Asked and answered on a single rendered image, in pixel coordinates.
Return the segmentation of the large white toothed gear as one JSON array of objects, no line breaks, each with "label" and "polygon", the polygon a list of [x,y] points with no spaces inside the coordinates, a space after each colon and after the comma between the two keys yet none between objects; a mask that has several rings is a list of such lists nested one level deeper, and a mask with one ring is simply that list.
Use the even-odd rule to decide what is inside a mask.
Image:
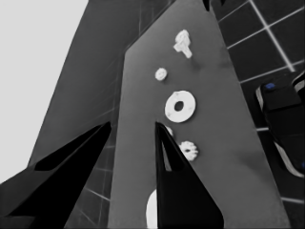
[{"label": "large white toothed gear", "polygon": [[190,39],[190,35],[189,35],[188,31],[187,30],[180,31],[175,38],[175,43],[190,45],[191,39]]}]

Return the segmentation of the dark robot body block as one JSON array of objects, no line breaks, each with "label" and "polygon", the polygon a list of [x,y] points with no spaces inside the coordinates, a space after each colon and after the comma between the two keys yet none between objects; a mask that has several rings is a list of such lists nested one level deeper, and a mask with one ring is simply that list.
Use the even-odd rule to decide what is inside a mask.
[{"label": "dark robot body block", "polygon": [[304,178],[305,70],[262,83],[255,97],[286,169]]}]

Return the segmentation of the white round carrier with pins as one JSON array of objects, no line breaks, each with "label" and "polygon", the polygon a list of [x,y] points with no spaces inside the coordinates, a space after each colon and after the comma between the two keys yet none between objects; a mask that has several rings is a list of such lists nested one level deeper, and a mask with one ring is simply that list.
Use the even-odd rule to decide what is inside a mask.
[{"label": "white round carrier with pins", "polygon": [[173,92],[165,104],[165,116],[174,123],[182,123],[192,117],[196,108],[194,96],[187,91]]}]

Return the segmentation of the large thick white disc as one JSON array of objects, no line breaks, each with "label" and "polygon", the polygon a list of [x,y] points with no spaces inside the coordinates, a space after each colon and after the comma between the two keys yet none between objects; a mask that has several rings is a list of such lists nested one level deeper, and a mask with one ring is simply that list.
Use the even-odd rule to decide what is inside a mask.
[{"label": "large thick white disc", "polygon": [[146,222],[148,229],[157,229],[157,194],[153,190],[146,207]]}]

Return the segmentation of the small white T-shaped piece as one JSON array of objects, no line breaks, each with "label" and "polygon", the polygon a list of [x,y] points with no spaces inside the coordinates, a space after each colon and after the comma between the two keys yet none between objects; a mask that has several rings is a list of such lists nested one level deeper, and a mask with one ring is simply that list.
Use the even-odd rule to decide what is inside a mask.
[{"label": "small white T-shaped piece", "polygon": [[177,52],[182,52],[187,58],[191,58],[193,56],[192,51],[190,50],[189,46],[183,43],[175,44],[173,48]]}]

